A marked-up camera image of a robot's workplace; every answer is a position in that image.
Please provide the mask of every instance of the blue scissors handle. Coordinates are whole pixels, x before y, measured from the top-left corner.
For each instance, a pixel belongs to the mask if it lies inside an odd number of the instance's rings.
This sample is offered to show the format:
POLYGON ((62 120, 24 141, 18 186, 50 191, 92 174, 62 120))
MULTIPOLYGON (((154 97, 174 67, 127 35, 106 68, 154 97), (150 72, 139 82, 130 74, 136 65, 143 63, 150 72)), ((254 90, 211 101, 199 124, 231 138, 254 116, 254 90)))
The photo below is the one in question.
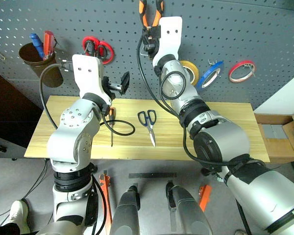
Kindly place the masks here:
POLYGON ((148 119, 151 125, 154 125, 156 120, 157 120, 157 115, 156 115, 156 111, 149 109, 147 110, 147 114, 145 111, 140 111, 137 114, 138 117, 138 121, 141 123, 141 125, 143 126, 148 126, 148 119))

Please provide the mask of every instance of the pliers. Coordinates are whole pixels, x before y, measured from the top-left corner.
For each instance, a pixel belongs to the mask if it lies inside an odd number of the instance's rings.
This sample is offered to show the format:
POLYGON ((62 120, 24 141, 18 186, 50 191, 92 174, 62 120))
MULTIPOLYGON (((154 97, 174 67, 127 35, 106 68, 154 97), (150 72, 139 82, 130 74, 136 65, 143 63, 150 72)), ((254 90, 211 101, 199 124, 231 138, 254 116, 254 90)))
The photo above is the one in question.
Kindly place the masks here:
MULTIPOLYGON (((147 6, 147 0, 140 0, 139 1, 139 15, 141 18, 141 22, 144 26, 144 28, 150 28, 148 26, 148 22, 147 22, 147 18, 146 18, 146 6, 147 6)), ((156 0, 156 15, 155 15, 155 19, 153 20, 152 26, 158 26, 159 24, 159 20, 162 16, 164 7, 163 7, 163 0, 156 0)))

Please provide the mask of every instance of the white wall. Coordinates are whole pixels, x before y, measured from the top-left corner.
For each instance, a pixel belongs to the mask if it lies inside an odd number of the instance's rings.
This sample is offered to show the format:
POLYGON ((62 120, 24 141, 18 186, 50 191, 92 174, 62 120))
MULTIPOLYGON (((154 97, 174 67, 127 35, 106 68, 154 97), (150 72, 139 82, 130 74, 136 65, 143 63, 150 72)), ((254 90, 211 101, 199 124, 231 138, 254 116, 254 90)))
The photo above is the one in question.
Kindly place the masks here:
POLYGON ((294 114, 294 78, 254 111, 257 114, 294 114))

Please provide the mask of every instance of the roll of tape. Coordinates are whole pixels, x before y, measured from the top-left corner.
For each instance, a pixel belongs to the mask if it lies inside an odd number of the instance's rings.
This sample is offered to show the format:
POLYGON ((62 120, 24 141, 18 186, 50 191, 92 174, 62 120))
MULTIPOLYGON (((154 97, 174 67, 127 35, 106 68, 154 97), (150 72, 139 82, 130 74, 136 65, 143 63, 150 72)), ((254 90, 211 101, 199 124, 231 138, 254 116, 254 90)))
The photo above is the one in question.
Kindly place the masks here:
POLYGON ((192 62, 181 60, 181 65, 186 68, 187 72, 191 75, 191 84, 195 86, 199 80, 199 69, 192 62))
POLYGON ((233 66, 230 71, 229 71, 229 79, 231 82, 244 82, 246 80, 248 80, 250 77, 252 77, 254 75, 254 72, 256 71, 256 65, 254 62, 252 62, 251 60, 243 60, 241 62, 238 62, 235 66, 233 66), (232 73, 238 69, 241 66, 248 66, 250 67, 250 72, 246 75, 243 76, 241 78, 232 78, 232 73))
POLYGON ((204 75, 201 76, 200 80, 198 81, 198 83, 196 85, 197 91, 200 92, 200 91, 206 89, 212 83, 214 83, 222 71, 223 71, 223 61, 219 61, 219 62, 215 63, 213 66, 211 66, 204 73, 204 75))

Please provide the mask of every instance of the gray pegboard wall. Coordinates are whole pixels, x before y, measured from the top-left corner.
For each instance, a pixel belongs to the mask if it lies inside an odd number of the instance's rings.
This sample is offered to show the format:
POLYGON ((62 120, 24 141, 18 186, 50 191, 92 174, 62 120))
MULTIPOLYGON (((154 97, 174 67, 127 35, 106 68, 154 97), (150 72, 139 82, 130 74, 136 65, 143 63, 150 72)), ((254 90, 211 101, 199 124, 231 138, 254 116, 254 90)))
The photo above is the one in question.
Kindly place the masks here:
MULTIPOLYGON (((164 16, 182 16, 182 43, 179 59, 196 64, 203 74, 208 59, 224 61, 224 71, 201 96, 206 101, 250 102, 258 107, 294 77, 293 0, 165 0, 164 16), (230 68, 241 60, 252 60, 256 77, 231 83, 230 68)), ((155 11, 148 1, 147 10, 155 11)), ((138 0, 0 0, 0 75, 39 105, 38 77, 18 57, 20 47, 36 32, 54 32, 59 47, 57 60, 81 53, 81 40, 94 35, 111 44, 115 59, 104 66, 112 82, 120 82, 130 71, 125 98, 151 99, 136 63, 136 46, 142 26, 138 0)), ((157 77, 151 62, 142 58, 150 86, 157 94, 157 77)), ((73 73, 62 72, 64 83, 45 88, 50 94, 78 95, 73 73)))

